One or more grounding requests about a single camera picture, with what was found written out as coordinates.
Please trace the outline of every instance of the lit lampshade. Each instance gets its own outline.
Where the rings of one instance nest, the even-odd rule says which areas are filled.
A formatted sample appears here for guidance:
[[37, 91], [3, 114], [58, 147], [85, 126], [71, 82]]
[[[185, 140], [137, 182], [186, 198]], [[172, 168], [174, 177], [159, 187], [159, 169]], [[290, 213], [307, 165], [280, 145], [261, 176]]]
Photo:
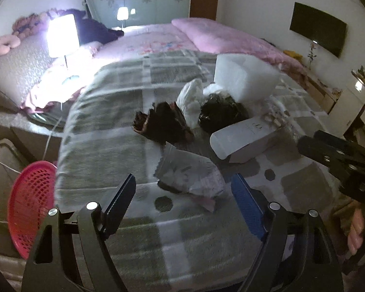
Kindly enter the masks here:
[[116, 18], [118, 19], [118, 21], [128, 20], [128, 8], [125, 6], [119, 8]]
[[57, 17], [50, 22], [47, 45], [51, 58], [66, 56], [80, 47], [73, 14]]

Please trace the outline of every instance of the white box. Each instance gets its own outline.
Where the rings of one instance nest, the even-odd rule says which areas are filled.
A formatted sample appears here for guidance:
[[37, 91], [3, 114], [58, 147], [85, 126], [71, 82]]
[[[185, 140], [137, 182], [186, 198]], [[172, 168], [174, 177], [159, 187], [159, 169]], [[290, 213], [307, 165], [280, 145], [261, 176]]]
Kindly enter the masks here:
[[242, 164], [277, 143], [282, 127], [263, 117], [247, 119], [213, 133], [210, 145], [220, 159]]

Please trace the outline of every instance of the wall-mounted television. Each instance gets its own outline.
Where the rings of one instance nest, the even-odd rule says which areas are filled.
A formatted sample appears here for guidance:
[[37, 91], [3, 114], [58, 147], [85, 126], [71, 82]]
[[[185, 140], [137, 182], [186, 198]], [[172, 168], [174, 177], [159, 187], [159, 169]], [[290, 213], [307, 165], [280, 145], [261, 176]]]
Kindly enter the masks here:
[[296, 2], [290, 29], [316, 42], [335, 56], [341, 55], [347, 24], [340, 19]]

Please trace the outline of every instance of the plastic bag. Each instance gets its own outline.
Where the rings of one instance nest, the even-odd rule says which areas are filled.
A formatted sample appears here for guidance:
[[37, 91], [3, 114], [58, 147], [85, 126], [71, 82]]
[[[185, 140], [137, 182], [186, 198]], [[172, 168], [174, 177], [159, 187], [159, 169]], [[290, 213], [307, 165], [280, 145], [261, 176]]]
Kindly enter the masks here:
[[248, 115], [242, 104], [236, 103], [230, 96], [224, 98], [211, 94], [201, 107], [199, 125], [208, 134], [212, 134], [246, 119]]

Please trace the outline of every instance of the plaid blanket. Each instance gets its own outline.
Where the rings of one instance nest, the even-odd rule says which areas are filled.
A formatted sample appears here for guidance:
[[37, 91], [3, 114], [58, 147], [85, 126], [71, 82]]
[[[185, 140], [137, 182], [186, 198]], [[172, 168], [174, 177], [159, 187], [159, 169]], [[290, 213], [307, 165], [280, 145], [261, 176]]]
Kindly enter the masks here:
[[[288, 210], [327, 210], [336, 185], [324, 167], [302, 157], [285, 139], [245, 164], [217, 159], [209, 137], [178, 146], [209, 157], [227, 183], [215, 212], [186, 195], [160, 189], [153, 177], [162, 147], [131, 128], [135, 111], [153, 102], [175, 101], [185, 83], [213, 81], [216, 55], [188, 50], [159, 53], [103, 67], [74, 103], [58, 160], [55, 202], [63, 211], [78, 210], [132, 173], [137, 192], [116, 235], [107, 246], [129, 291], [192, 291], [242, 281], [260, 248], [246, 227], [230, 191], [241, 173], [254, 188]], [[300, 134], [327, 129], [328, 116], [289, 77], [274, 96]], [[90, 286], [84, 259], [78, 263]]]

